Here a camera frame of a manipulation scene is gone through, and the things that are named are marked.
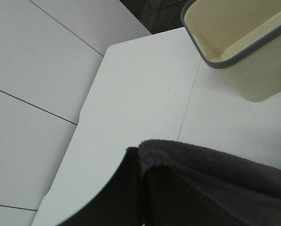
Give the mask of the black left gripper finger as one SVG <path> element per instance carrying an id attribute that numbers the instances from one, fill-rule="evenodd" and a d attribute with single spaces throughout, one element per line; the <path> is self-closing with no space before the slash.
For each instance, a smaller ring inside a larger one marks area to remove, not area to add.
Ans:
<path id="1" fill-rule="evenodd" d="M 143 225 L 143 184 L 139 149 L 129 147 L 108 183 L 83 208 L 61 226 Z"/>

